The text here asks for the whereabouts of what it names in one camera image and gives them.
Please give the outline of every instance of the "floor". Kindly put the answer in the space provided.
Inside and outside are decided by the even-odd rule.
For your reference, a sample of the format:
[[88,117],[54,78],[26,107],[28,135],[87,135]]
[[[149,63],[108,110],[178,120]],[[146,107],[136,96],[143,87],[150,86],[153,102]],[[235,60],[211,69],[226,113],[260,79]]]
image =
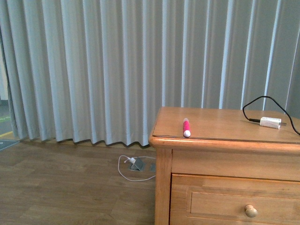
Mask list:
[[[0,151],[0,224],[152,225],[155,179],[130,182],[117,170],[120,155],[155,157],[153,148],[21,142]],[[121,159],[120,170],[145,179]]]

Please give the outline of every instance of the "wooden dresser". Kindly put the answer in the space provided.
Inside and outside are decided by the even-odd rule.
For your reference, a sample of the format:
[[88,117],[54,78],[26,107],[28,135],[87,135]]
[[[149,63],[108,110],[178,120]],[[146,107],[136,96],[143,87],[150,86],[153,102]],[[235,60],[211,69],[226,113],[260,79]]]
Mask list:
[[241,110],[160,109],[149,138],[157,151],[155,225],[300,225],[300,136],[282,113],[246,113],[287,126],[261,127]]

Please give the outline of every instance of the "wooden knob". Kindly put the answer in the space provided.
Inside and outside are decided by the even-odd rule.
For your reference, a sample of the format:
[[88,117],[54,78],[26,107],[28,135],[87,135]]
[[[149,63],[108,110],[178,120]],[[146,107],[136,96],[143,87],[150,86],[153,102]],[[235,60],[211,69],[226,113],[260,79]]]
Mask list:
[[247,217],[253,218],[257,215],[257,210],[252,205],[245,206],[245,214]]

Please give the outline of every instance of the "cable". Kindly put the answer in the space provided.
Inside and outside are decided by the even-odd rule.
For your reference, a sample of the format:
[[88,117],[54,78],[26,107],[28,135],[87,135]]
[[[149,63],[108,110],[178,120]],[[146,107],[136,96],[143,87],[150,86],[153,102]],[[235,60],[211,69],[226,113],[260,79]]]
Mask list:
[[132,157],[132,158],[129,158],[129,157],[127,157],[127,156],[121,155],[121,156],[119,157],[119,161],[118,161],[118,170],[119,170],[119,174],[120,174],[122,177],[124,177],[126,180],[128,180],[128,181],[146,181],[146,180],[150,180],[150,179],[152,179],[152,178],[155,177],[155,176],[152,176],[152,177],[147,178],[147,179],[144,179],[144,180],[131,180],[131,179],[128,179],[128,178],[125,177],[125,176],[121,173],[121,171],[120,171],[120,159],[121,159],[121,157],[126,157],[126,158],[127,158],[127,160],[125,160],[124,163],[126,163],[127,161],[130,161],[130,160],[133,159],[133,158],[152,158],[152,159],[155,159],[155,158],[153,158],[153,157],[148,157],[148,156],[140,156],[140,157]]
[[254,103],[254,102],[257,101],[257,100],[259,100],[260,98],[269,98],[269,99],[272,99],[273,102],[275,102],[276,105],[278,105],[279,108],[281,108],[282,111],[285,112],[285,114],[289,117],[290,122],[291,122],[291,125],[292,125],[292,128],[294,129],[294,131],[295,131],[297,134],[300,135],[300,132],[297,131],[296,128],[295,128],[295,126],[294,126],[294,123],[293,123],[293,120],[292,120],[291,116],[287,113],[287,111],[286,111],[286,110],[285,110],[285,109],[284,109],[284,108],[283,108],[283,107],[282,107],[275,99],[273,99],[273,98],[270,97],[270,96],[260,96],[260,97],[257,97],[256,99],[254,99],[253,101],[249,102],[248,104],[246,104],[246,105],[243,107],[243,113],[244,113],[244,116],[246,117],[247,120],[249,120],[249,121],[251,121],[251,122],[256,122],[256,123],[259,123],[259,122],[260,122],[260,119],[249,119],[249,118],[246,116],[246,114],[245,114],[245,108],[246,108],[248,105]]

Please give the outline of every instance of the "curtain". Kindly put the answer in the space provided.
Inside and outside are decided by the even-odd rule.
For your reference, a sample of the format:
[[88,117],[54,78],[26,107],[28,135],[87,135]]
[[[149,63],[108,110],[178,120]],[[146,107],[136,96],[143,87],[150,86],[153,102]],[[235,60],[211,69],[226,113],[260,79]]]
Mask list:
[[0,0],[0,27],[21,139],[147,145],[161,106],[299,105],[298,0]]

